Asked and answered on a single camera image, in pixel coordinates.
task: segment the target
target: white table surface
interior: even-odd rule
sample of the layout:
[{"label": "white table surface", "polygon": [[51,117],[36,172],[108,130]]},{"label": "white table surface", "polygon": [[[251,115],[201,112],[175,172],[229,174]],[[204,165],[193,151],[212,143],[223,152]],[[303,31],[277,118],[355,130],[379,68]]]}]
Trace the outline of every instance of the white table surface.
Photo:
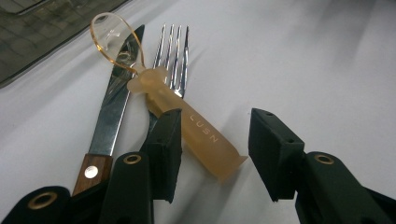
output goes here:
[{"label": "white table surface", "polygon": [[[134,0],[117,13],[146,24],[152,64],[160,29],[188,24],[185,100],[248,154],[252,107],[280,117],[305,152],[341,159],[363,186],[396,198],[396,2],[387,0]],[[0,220],[27,193],[73,190],[112,64],[88,31],[0,89]],[[114,157],[138,150],[143,95],[128,103]],[[272,203],[251,159],[220,185],[184,150],[172,204],[156,223],[299,223]]]}]

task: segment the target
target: translucent spoon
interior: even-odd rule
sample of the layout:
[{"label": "translucent spoon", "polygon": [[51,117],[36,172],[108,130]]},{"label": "translucent spoon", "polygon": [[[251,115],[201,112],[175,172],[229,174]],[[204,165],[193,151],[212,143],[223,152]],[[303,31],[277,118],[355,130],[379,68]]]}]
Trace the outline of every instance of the translucent spoon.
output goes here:
[{"label": "translucent spoon", "polygon": [[128,48],[129,42],[137,43],[142,51],[134,29],[125,20],[112,13],[100,14],[91,23],[91,34],[96,47],[109,61],[138,74],[128,82],[128,90],[145,92],[148,109],[157,118],[168,110],[182,109],[181,134],[193,155],[211,174],[223,181],[236,171],[247,157],[240,156],[216,128],[164,84],[167,71],[163,66],[145,69],[143,54],[140,58],[131,57],[133,48]]}]

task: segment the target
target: fork tines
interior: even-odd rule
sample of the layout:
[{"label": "fork tines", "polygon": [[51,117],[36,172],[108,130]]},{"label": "fork tines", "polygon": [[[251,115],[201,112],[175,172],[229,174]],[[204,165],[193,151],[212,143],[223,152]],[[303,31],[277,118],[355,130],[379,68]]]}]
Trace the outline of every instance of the fork tines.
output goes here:
[{"label": "fork tines", "polygon": [[181,25],[178,26],[177,29],[175,53],[172,52],[174,28],[175,25],[172,24],[171,29],[169,31],[165,60],[162,63],[161,58],[163,56],[163,41],[165,36],[166,24],[163,25],[163,29],[160,37],[160,43],[157,48],[157,54],[155,56],[153,67],[155,68],[159,65],[163,65],[166,68],[166,70],[169,71],[171,56],[174,56],[172,69],[170,70],[171,72],[170,74],[168,74],[168,77],[165,80],[165,84],[168,85],[170,89],[174,90],[175,94],[177,94],[180,97],[183,97],[184,92],[186,90],[187,66],[189,60],[189,26],[186,27],[186,37],[184,39],[184,49],[183,49],[183,61],[181,65],[180,74],[177,73],[177,70],[178,70],[178,57],[179,57],[179,49],[180,49]]}]

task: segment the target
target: knife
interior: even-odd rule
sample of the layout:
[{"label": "knife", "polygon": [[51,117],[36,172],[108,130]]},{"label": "knife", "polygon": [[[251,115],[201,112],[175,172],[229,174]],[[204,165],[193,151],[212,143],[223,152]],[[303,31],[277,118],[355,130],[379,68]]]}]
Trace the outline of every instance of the knife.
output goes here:
[{"label": "knife", "polygon": [[[144,30],[145,26],[141,25],[134,31],[140,42]],[[133,56],[137,57],[139,47],[134,38],[127,38],[123,48],[132,48]],[[129,97],[126,84],[132,75],[125,69],[114,65],[93,133],[90,150],[84,156],[73,195],[107,180],[110,176],[113,162],[111,154],[116,144],[122,116]]]}]

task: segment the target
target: metal fork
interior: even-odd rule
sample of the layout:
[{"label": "metal fork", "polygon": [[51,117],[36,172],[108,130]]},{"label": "metal fork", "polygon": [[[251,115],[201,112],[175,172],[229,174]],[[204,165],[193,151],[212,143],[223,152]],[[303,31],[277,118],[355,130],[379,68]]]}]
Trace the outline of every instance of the metal fork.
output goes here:
[{"label": "metal fork", "polygon": [[[172,54],[172,45],[173,45],[173,37],[174,37],[174,29],[175,25],[172,24],[171,29],[169,31],[168,37],[168,44],[166,47],[166,55],[165,59],[162,63],[162,56],[163,56],[163,41],[165,37],[165,29],[166,24],[163,25],[160,42],[158,44],[157,53],[155,55],[154,65],[153,68],[156,68],[160,65],[163,65],[166,70],[169,71],[170,61],[171,61],[171,54]],[[187,67],[189,64],[189,26],[186,27],[186,37],[184,39],[184,49],[183,49],[183,59],[181,65],[181,72],[178,75],[178,61],[179,61],[179,49],[180,49],[180,35],[181,35],[181,25],[177,28],[177,40],[176,40],[176,51],[175,51],[175,58],[173,59],[172,70],[168,74],[165,79],[165,84],[172,89],[175,94],[181,98],[184,97],[187,88]],[[148,133],[151,133],[155,123],[157,122],[157,118],[151,113],[149,113],[149,125],[148,125]]]}]

